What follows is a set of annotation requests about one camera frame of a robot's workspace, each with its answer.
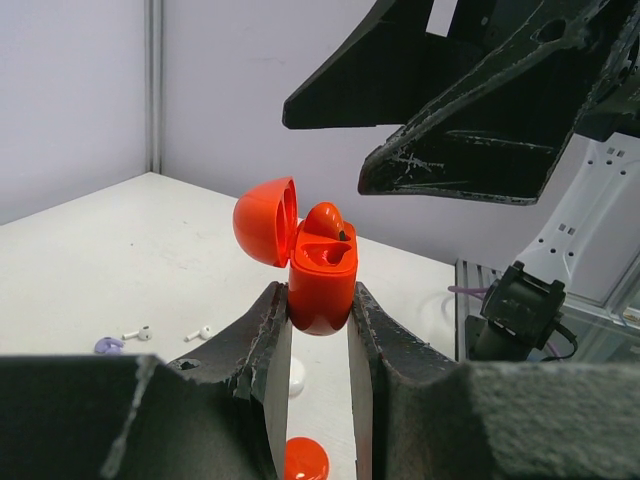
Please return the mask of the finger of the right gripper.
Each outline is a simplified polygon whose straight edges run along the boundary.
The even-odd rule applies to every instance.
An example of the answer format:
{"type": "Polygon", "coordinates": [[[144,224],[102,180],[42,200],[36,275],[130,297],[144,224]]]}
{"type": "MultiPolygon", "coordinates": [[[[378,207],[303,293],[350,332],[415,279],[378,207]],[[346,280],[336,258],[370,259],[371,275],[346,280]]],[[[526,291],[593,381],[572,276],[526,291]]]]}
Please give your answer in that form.
{"type": "Polygon", "coordinates": [[[426,31],[431,1],[377,1],[340,47],[284,102],[292,130],[407,123],[485,55],[426,31]]]}
{"type": "Polygon", "coordinates": [[[630,48],[630,4],[537,1],[506,41],[366,158],[363,195],[538,201],[630,48]]]}

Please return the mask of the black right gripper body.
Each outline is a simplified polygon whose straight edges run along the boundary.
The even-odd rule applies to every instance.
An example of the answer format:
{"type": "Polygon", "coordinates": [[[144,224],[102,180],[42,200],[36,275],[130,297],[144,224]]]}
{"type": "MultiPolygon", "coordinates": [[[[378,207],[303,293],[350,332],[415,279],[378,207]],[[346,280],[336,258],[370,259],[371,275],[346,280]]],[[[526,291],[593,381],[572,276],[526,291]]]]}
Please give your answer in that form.
{"type": "MultiPolygon", "coordinates": [[[[494,50],[539,6],[537,1],[459,1],[448,36],[494,50]]],[[[614,133],[639,135],[639,40],[617,60],[613,77],[602,85],[595,105],[585,113],[575,133],[604,142],[614,133]]]]}

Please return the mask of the orange earbud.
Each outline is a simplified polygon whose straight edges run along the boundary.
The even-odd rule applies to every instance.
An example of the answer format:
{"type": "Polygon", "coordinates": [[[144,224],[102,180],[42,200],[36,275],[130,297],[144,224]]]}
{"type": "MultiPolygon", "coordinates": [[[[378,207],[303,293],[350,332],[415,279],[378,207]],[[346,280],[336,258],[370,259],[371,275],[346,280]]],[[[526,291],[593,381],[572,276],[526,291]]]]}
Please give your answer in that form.
{"type": "Polygon", "coordinates": [[[331,202],[321,202],[308,213],[303,230],[309,234],[346,241],[344,220],[339,209],[331,202]]]}

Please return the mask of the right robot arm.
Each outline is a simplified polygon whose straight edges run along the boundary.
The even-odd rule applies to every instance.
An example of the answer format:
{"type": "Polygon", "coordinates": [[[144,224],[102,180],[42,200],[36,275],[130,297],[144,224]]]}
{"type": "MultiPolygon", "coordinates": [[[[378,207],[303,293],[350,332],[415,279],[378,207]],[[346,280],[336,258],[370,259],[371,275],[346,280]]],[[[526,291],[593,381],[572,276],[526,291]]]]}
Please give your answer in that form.
{"type": "Polygon", "coordinates": [[[541,231],[458,317],[457,360],[524,360],[575,335],[561,305],[589,243],[639,173],[635,1],[461,1],[446,36],[429,1],[378,1],[284,102],[290,129],[391,125],[363,195],[510,205],[541,197],[573,136],[582,165],[541,231]]]}

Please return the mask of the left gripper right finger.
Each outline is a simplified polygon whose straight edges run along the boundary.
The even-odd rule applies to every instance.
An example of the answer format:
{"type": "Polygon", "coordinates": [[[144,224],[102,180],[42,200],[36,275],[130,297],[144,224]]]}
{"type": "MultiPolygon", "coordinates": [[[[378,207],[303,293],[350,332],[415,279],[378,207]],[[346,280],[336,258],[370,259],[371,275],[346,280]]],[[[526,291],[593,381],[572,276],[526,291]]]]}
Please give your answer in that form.
{"type": "Polygon", "coordinates": [[[635,479],[634,364],[464,362],[363,284],[347,325],[360,479],[635,479]]]}

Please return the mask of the orange earbud case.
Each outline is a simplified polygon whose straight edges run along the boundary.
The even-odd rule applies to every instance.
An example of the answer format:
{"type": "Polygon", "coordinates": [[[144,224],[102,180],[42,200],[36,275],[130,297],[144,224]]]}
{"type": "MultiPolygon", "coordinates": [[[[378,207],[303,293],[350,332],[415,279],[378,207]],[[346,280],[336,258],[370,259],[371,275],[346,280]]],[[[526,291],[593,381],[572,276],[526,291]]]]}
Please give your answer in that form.
{"type": "Polygon", "coordinates": [[[298,217],[294,179],[283,177],[237,200],[233,230],[248,256],[289,269],[287,306],[293,325],[308,335],[329,336],[345,326],[353,302],[356,230],[343,218],[347,240],[333,240],[305,232],[305,219],[298,217]]]}
{"type": "Polygon", "coordinates": [[[285,480],[327,480],[330,462],[325,449],[308,437],[294,437],[286,442],[285,480]]]}

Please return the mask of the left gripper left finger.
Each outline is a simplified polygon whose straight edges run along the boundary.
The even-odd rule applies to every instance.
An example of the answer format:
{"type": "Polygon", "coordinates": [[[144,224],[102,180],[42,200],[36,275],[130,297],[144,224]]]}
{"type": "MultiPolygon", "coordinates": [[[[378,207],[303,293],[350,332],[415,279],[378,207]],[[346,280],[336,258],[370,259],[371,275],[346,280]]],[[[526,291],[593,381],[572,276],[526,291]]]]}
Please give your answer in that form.
{"type": "Polygon", "coordinates": [[[280,479],[292,327],[287,287],[171,362],[1,360],[5,479],[280,479]]]}

